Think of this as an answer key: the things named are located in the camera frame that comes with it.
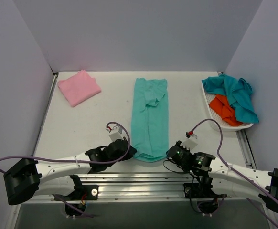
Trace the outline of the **mint green t-shirt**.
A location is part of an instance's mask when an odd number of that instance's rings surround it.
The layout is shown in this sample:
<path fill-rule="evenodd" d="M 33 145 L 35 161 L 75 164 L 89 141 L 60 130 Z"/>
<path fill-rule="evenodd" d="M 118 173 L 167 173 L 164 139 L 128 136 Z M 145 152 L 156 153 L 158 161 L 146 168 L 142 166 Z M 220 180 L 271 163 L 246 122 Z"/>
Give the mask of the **mint green t-shirt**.
<path fill-rule="evenodd" d="M 167 80 L 137 78 L 131 118 L 134 158 L 148 163 L 162 160 L 169 149 L 169 102 Z"/>

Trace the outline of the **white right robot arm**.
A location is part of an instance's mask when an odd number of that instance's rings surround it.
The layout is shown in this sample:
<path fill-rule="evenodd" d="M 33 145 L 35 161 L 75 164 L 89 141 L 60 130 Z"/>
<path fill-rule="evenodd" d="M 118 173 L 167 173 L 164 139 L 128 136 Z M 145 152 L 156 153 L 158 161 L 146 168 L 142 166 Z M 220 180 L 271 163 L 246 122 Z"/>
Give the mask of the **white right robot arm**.
<path fill-rule="evenodd" d="M 258 201 L 278 213 L 278 168 L 262 171 L 224 163 L 211 154 L 192 154 L 181 141 L 166 152 L 167 158 L 185 173 L 199 179 L 198 191 L 204 197 L 212 194 Z"/>

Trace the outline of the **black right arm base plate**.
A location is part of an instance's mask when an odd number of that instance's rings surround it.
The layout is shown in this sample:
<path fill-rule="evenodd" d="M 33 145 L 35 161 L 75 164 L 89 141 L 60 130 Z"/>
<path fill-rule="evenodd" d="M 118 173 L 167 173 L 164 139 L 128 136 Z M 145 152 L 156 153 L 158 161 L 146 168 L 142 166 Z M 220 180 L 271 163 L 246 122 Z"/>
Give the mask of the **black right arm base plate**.
<path fill-rule="evenodd" d="M 210 188 L 203 187 L 199 183 L 184 183 L 183 188 L 186 199 L 227 197 L 227 195 L 215 194 Z"/>

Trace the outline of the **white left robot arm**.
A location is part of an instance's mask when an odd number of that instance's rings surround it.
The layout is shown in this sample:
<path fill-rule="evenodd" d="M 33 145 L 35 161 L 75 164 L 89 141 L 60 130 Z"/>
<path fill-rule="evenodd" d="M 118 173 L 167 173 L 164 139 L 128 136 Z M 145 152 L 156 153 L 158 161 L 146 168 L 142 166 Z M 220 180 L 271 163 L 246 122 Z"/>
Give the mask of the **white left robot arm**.
<path fill-rule="evenodd" d="M 8 204 L 18 205 L 40 195 L 55 195 L 55 200 L 96 200 L 97 186 L 85 187 L 79 175 L 102 172 L 136 152 L 127 140 L 118 139 L 72 157 L 22 158 L 3 175 Z"/>

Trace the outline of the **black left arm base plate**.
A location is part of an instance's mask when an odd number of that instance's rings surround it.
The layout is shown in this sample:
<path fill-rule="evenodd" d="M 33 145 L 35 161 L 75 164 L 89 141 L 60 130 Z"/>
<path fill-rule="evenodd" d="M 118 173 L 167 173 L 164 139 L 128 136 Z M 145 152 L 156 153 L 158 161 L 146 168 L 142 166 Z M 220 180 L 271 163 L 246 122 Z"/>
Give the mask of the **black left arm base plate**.
<path fill-rule="evenodd" d="M 68 195 L 58 195 L 54 200 L 58 201 L 59 197 L 65 201 L 88 201 L 98 199 L 98 185 L 80 185 L 74 186 L 74 191 Z"/>

